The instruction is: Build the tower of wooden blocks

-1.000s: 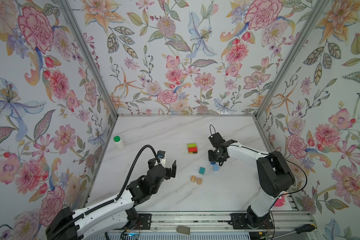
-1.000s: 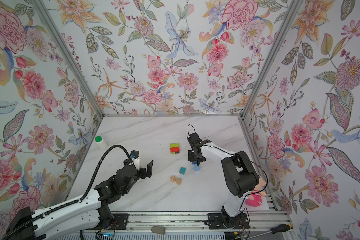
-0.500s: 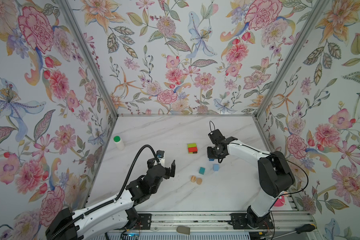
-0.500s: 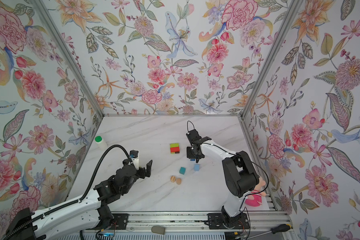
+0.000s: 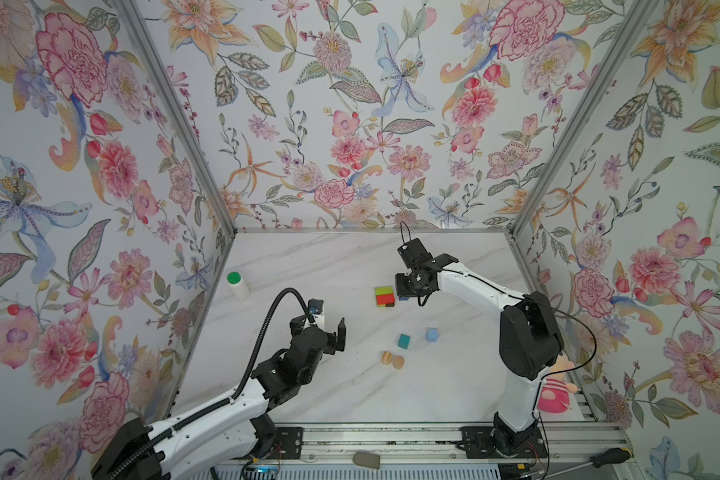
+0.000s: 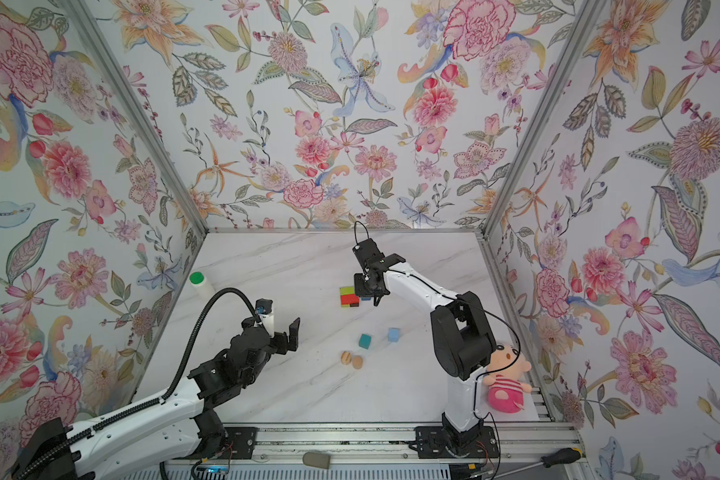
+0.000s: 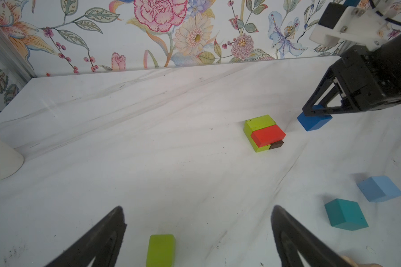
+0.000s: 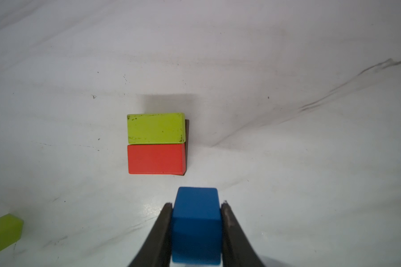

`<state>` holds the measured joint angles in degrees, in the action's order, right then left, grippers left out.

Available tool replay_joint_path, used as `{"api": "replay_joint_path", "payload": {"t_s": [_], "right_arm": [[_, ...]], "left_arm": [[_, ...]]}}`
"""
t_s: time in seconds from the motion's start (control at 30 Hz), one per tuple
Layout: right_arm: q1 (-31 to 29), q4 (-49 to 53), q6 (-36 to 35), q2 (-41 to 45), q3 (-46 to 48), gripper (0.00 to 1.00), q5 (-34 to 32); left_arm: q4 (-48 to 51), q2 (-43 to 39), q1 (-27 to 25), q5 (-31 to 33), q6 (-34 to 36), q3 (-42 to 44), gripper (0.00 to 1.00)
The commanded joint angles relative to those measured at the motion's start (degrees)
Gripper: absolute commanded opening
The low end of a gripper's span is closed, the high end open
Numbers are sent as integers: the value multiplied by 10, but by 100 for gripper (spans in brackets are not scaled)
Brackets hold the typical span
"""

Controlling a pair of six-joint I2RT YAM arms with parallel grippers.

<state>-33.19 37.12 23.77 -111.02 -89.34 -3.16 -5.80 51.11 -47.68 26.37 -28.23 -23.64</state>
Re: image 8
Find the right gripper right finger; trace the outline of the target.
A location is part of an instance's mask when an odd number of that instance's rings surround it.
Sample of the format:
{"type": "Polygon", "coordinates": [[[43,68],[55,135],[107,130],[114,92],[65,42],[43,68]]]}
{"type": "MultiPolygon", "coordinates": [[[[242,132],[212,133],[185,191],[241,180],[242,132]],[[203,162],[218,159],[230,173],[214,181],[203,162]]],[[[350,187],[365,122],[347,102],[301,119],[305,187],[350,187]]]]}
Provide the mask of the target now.
{"type": "Polygon", "coordinates": [[[221,204],[223,223],[222,260],[224,267],[265,267],[249,243],[230,205],[221,204]]]}

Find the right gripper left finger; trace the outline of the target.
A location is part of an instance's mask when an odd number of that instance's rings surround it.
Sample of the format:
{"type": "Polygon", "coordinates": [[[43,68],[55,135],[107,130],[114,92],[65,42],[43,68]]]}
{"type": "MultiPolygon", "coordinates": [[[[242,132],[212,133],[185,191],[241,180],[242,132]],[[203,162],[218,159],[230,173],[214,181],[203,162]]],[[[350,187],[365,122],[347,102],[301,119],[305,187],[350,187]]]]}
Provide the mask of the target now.
{"type": "Polygon", "coordinates": [[[129,267],[168,267],[172,254],[172,203],[165,203],[144,244],[129,267]]]}

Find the dark blue cube block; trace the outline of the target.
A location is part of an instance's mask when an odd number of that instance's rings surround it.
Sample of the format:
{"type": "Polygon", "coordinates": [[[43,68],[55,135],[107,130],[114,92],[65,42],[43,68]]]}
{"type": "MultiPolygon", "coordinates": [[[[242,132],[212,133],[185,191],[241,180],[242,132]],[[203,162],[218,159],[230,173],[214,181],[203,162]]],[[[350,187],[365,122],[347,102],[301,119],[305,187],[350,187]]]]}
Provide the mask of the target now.
{"type": "Polygon", "coordinates": [[[216,188],[180,187],[172,221],[172,261],[219,265],[223,223],[216,188]]]}

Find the red rectangular block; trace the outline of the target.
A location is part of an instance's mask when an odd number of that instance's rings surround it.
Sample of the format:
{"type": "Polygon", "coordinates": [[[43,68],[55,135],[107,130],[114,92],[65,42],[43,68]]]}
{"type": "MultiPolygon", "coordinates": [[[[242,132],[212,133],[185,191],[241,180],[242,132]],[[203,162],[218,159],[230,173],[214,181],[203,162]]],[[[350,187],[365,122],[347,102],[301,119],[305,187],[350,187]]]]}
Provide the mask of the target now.
{"type": "Polygon", "coordinates": [[[185,144],[129,145],[130,174],[184,175],[187,171],[185,144]]]}

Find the lime green long block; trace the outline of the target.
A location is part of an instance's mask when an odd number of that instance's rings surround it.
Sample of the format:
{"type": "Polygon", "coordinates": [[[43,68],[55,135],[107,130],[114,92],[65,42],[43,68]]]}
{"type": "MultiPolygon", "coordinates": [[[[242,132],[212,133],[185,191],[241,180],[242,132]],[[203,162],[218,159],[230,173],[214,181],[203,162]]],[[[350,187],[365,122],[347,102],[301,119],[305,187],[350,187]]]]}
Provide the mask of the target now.
{"type": "Polygon", "coordinates": [[[127,116],[130,145],[183,144],[186,121],[183,113],[130,114],[127,116]]]}

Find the dark brown wood block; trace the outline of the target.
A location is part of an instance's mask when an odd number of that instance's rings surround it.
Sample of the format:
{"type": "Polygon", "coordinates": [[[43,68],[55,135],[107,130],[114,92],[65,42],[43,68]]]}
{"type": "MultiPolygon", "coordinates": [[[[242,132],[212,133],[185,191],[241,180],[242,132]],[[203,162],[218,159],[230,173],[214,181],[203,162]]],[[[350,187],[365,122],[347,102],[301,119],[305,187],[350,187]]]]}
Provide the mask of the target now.
{"type": "Polygon", "coordinates": [[[189,120],[185,119],[185,127],[186,127],[186,142],[185,142],[185,149],[188,149],[189,143],[189,120]]]}

